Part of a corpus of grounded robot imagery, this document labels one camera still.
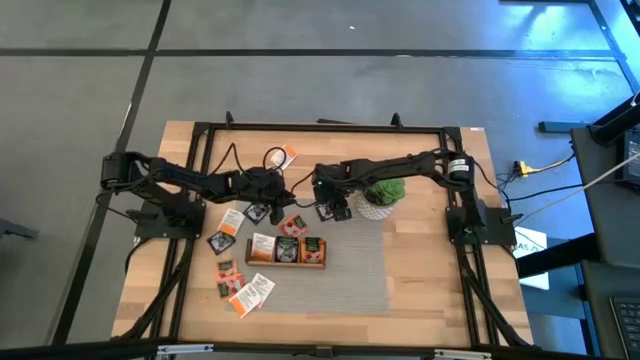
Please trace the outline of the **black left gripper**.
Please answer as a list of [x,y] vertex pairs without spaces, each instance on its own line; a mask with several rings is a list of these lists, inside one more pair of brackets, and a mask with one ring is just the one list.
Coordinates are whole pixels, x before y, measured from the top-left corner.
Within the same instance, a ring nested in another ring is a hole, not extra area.
[[285,179],[277,170],[252,167],[244,172],[229,171],[224,176],[225,190],[219,195],[219,202],[239,200],[272,205],[269,214],[272,225],[283,220],[282,206],[296,203],[295,196],[286,189]]

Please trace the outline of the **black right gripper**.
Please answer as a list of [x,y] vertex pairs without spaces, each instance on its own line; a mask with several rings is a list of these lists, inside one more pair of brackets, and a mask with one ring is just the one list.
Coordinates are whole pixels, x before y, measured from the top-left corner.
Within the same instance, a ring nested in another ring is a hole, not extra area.
[[[312,174],[313,193],[316,200],[329,205],[338,197],[346,197],[359,189],[359,183],[353,180],[349,166],[344,164],[317,164]],[[335,221],[346,221],[352,218],[351,209],[346,198],[334,201],[333,214]]]

